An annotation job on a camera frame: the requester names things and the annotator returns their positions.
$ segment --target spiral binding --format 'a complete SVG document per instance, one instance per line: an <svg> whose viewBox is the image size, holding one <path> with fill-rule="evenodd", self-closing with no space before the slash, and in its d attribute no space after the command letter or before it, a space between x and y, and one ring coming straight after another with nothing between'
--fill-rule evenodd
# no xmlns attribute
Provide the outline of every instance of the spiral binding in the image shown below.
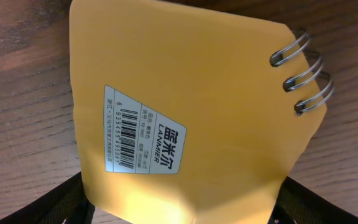
<svg viewBox="0 0 358 224"><path fill-rule="evenodd" d="M316 78L322 78L327 81L326 86L315 96L307 99L301 100L294 105L295 113L298 116L301 116L304 112L317 108L318 106L325 103L334 93L334 83L331 79L331 75L327 72L323 71L323 57L319 52L305 50L306 47L309 45L311 36L305 29L300 29L293 31L296 36L298 36L297 40L294 41L292 44L286 46L285 48L275 52L270 57L270 64L273 67L278 67L285 62L289 61L291 58L297 56L299 53L304 52L305 57L310 60L314 60L312 66L307 69L306 71L302 72L299 75L294 77L290 77L283 83L283 88L286 92L296 90L301 86L309 83ZM291 50L295 50L292 54L284 57L286 52Z"/></svg>

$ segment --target wooden table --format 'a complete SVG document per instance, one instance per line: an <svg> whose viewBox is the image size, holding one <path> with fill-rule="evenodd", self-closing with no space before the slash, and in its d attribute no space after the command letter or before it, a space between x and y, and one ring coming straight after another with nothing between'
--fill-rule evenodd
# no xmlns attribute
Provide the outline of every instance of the wooden table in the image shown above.
<svg viewBox="0 0 358 224"><path fill-rule="evenodd" d="M181 1L305 27L336 94L291 176L358 216L358 1ZM0 218L80 171L68 49L69 0L0 0ZM124 223L97 211L94 222Z"/></svg>

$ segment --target spiral notebook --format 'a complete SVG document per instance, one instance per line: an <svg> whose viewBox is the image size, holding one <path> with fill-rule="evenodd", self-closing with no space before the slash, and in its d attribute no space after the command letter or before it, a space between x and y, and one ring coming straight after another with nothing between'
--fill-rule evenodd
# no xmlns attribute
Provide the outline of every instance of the spiral notebook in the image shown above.
<svg viewBox="0 0 358 224"><path fill-rule="evenodd" d="M74 0L87 198L132 223L267 223L334 90L310 40L169 2Z"/></svg>

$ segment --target label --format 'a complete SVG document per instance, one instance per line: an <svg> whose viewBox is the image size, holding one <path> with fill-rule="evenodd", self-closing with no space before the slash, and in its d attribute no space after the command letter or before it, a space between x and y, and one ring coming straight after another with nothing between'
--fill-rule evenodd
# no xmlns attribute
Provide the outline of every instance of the label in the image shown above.
<svg viewBox="0 0 358 224"><path fill-rule="evenodd" d="M110 86L104 87L106 171L176 174L186 128Z"/></svg>

